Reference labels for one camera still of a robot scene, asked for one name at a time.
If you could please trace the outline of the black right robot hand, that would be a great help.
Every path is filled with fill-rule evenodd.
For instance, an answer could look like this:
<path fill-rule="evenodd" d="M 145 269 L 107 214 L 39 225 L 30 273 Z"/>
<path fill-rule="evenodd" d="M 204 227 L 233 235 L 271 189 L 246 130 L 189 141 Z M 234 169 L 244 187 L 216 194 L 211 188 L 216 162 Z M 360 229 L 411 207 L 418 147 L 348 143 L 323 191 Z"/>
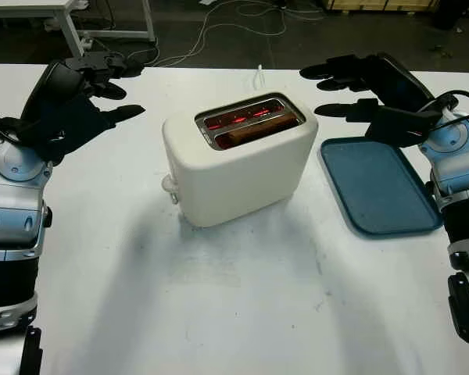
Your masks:
<path fill-rule="evenodd" d="M 302 78 L 315 80 L 322 91 L 371 91 L 386 106 L 416 112 L 434 95 L 400 62 L 379 52 L 360 58 L 343 55 L 305 67 Z"/>

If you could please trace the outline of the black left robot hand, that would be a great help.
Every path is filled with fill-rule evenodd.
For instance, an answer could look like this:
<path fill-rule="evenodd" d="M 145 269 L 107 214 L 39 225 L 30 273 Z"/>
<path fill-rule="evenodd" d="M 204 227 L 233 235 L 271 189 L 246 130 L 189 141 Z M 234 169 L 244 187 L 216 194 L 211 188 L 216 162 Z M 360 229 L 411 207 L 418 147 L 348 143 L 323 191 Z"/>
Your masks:
<path fill-rule="evenodd" d="M 23 107 L 21 120 L 35 123 L 48 109 L 56 109 L 79 94 L 90 98 L 122 100 L 126 91 L 113 79 L 141 75 L 144 64 L 118 52 L 87 52 L 51 62 Z"/>

